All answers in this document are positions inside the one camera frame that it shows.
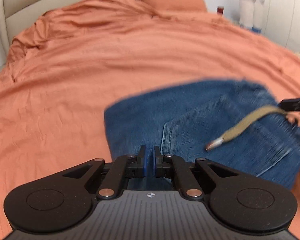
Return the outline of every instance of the denim fabric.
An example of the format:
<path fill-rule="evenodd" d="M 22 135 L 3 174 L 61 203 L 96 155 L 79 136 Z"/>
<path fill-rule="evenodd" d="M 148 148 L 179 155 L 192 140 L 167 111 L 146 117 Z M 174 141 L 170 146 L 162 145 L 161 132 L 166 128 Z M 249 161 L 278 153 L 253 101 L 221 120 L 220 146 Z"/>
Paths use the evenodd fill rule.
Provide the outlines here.
<path fill-rule="evenodd" d="M 206 143 L 264 105 L 277 103 L 259 84 L 197 82 L 116 103 L 105 111 L 106 136 L 113 159 L 136 154 L 146 145 L 149 176 L 152 148 L 158 145 L 162 154 L 179 155 L 188 162 L 205 157 L 291 188 L 300 169 L 300 128 L 283 115 L 265 116 L 232 141 L 211 151 L 204 149 Z M 148 179 L 140 185 L 149 183 L 157 182 Z"/>

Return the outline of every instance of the jeans pocket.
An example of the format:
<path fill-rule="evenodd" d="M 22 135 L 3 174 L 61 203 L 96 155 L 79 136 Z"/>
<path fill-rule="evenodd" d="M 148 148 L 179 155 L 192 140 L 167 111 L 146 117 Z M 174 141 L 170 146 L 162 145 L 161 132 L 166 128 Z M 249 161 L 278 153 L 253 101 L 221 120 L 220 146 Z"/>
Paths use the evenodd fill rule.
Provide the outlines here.
<path fill-rule="evenodd" d="M 300 166 L 300 147 L 293 147 L 293 140 L 289 139 L 291 133 L 287 133 L 286 138 L 280 138 L 273 132 L 275 129 L 281 129 L 279 123 L 277 126 L 273 125 L 278 119 L 274 116 L 280 114 L 263 117 L 271 118 L 269 126 L 262 124 L 264 121 L 256 121 L 232 141 L 211 151 L 204 149 L 208 142 L 218 138 L 247 114 L 227 95 L 210 101 L 165 123 L 161 152 L 181 156 L 188 162 L 205 157 L 231 168 L 281 183 L 282 178 L 268 178 L 267 171 L 297 151 L 284 167 L 278 166 L 280 169 L 290 167 L 293 174 L 290 173 L 289 176 L 294 176 L 294 173 L 298 172 L 298 168 L 295 167 Z"/>

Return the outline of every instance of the bed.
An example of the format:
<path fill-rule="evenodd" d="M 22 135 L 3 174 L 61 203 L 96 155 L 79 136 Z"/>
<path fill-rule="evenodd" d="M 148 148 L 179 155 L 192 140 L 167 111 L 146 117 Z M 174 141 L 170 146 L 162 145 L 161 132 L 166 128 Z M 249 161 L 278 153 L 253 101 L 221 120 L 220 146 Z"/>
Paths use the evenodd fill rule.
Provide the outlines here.
<path fill-rule="evenodd" d="M 300 58 L 212 13 L 135 0 L 0 0 L 0 38 L 0 239 L 11 231 L 2 208 L 10 190 L 111 161 L 103 112 L 121 98 L 205 78 L 259 82 L 277 100 L 300 96 Z M 293 193 L 290 231 L 300 238 L 300 173 Z"/>

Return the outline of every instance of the circular black cover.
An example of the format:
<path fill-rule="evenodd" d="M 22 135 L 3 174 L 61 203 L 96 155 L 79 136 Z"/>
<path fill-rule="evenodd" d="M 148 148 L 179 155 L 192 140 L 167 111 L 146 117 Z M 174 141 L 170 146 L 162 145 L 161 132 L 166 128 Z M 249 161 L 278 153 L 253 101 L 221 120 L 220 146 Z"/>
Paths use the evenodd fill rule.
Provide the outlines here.
<path fill-rule="evenodd" d="M 69 228 L 85 218 L 91 207 L 90 194 L 71 178 L 30 182 L 12 190 L 4 201 L 13 228 L 32 233 Z"/>
<path fill-rule="evenodd" d="M 297 201 L 291 192 L 250 175 L 221 179 L 209 204 L 225 224 L 256 233 L 286 228 L 297 211 Z"/>

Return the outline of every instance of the gray ribbed panel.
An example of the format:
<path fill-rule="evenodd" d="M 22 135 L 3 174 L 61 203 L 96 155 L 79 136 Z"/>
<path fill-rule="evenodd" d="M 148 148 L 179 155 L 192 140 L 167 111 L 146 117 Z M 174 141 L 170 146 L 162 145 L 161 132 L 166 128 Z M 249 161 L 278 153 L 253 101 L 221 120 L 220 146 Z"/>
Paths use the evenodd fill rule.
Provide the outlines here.
<path fill-rule="evenodd" d="M 177 191 L 124 191 L 115 200 L 101 201 L 92 215 L 67 231 L 30 235 L 15 231 L 8 240 L 292 240 L 288 231 L 269 236 L 233 232 L 206 207 L 182 198 Z"/>

